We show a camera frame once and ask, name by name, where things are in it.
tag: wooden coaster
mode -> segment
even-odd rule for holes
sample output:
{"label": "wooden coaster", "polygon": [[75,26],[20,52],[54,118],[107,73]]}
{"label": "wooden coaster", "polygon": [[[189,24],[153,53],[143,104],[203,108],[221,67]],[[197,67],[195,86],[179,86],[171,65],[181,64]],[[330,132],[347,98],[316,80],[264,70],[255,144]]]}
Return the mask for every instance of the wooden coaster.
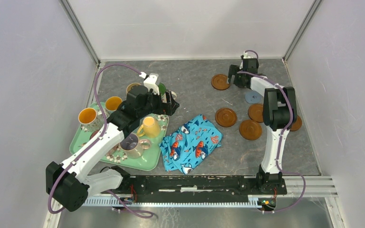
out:
{"label": "wooden coaster", "polygon": [[245,120],[240,124],[240,134],[247,140],[256,140],[261,137],[261,124],[253,120]]}
{"label": "wooden coaster", "polygon": [[215,120],[222,127],[231,127],[237,122],[237,115],[229,108],[221,108],[216,112]]}
{"label": "wooden coaster", "polygon": [[225,90],[230,87],[230,84],[227,84],[227,79],[228,77],[226,75],[215,75],[211,80],[211,84],[217,90]]}
{"label": "wooden coaster", "polygon": [[303,122],[301,121],[300,116],[297,116],[297,120],[296,120],[296,122],[294,122],[292,124],[292,128],[290,129],[290,131],[291,132],[297,131],[298,129],[300,129],[300,127],[301,127],[302,124],[303,124]]}
{"label": "wooden coaster", "polygon": [[262,111],[264,106],[262,104],[253,104],[248,108],[248,116],[257,121],[258,123],[264,122],[264,117],[262,117]]}

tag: cloth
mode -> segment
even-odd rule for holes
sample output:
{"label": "cloth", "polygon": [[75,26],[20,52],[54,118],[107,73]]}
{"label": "cloth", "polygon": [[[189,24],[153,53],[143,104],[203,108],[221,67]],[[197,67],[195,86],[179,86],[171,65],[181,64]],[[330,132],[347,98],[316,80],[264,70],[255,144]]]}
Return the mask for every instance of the cloth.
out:
{"label": "cloth", "polygon": [[166,171],[188,174],[212,151],[221,146],[223,135],[204,116],[198,115],[163,138],[160,150]]}

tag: tray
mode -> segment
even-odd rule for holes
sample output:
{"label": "tray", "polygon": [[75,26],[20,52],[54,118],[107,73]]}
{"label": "tray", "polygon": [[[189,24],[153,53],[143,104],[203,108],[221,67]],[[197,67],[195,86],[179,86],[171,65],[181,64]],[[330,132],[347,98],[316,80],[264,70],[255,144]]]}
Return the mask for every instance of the tray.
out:
{"label": "tray", "polygon": [[[90,107],[99,110],[97,103],[93,103]],[[149,114],[148,116],[154,117],[160,125],[160,134],[156,138],[149,138],[147,136],[142,136],[140,139],[148,139],[152,143],[152,146],[145,150],[142,157],[137,159],[129,159],[124,151],[115,145],[113,149],[105,154],[105,156],[101,159],[102,162],[106,162],[113,165],[125,166],[137,170],[150,171],[154,169],[159,161],[160,156],[160,147],[159,143],[162,141],[163,137],[166,135],[167,126],[169,123],[169,117],[167,115],[156,115]],[[82,148],[82,146],[89,141],[92,132],[85,132],[80,125],[73,140],[69,146],[69,151],[71,154],[76,153],[78,150]]]}

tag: blue disc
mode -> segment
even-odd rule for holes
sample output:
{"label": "blue disc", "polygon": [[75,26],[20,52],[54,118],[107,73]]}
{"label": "blue disc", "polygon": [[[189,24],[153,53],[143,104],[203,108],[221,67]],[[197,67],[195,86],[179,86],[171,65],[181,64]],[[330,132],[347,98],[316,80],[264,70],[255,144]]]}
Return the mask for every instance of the blue disc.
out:
{"label": "blue disc", "polygon": [[247,92],[245,97],[246,97],[246,102],[249,104],[256,104],[261,101],[261,95],[253,90]]}

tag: gray floor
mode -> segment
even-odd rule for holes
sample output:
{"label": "gray floor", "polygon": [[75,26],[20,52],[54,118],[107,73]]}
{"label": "gray floor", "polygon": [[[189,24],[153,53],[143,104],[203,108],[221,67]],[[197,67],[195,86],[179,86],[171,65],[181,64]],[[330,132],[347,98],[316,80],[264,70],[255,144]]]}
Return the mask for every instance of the gray floor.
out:
{"label": "gray floor", "polygon": [[[282,86],[291,85],[289,76],[280,59],[261,59],[259,72]],[[146,73],[159,74],[160,81],[167,89],[177,93],[180,108],[170,117],[167,133],[174,132],[178,127],[198,114],[204,114],[223,133],[222,147],[217,148],[190,175],[226,174],[226,175],[255,175],[262,161],[266,128],[262,124],[261,138],[248,141],[241,137],[239,125],[249,119],[247,110],[249,104],[244,95],[248,89],[239,89],[232,85],[229,89],[218,91],[211,86],[211,78],[215,74],[227,74],[230,64],[240,64],[240,60],[169,60],[169,61],[128,61],[125,62]],[[112,67],[103,73],[99,88],[99,97],[105,101],[111,96],[125,99],[125,89],[133,82],[142,83],[142,79],[131,70],[123,67]],[[216,111],[228,107],[237,114],[234,126],[224,128],[214,120]],[[100,162],[92,170],[97,173],[108,164]],[[318,175],[317,163],[311,144],[303,125],[296,132],[288,135],[285,144],[282,166],[284,170],[300,172],[305,175]],[[125,168],[130,174],[182,174],[179,171],[167,173],[164,170],[162,158],[152,171],[139,171]]]}
{"label": "gray floor", "polygon": [[[278,199],[277,208],[293,203],[292,199]],[[262,215],[257,209],[243,208],[134,208],[148,210],[157,218],[142,219],[130,213],[118,214],[109,207],[81,207],[77,211],[62,212],[59,228],[332,228],[324,198],[302,199],[295,207],[276,214]]]}

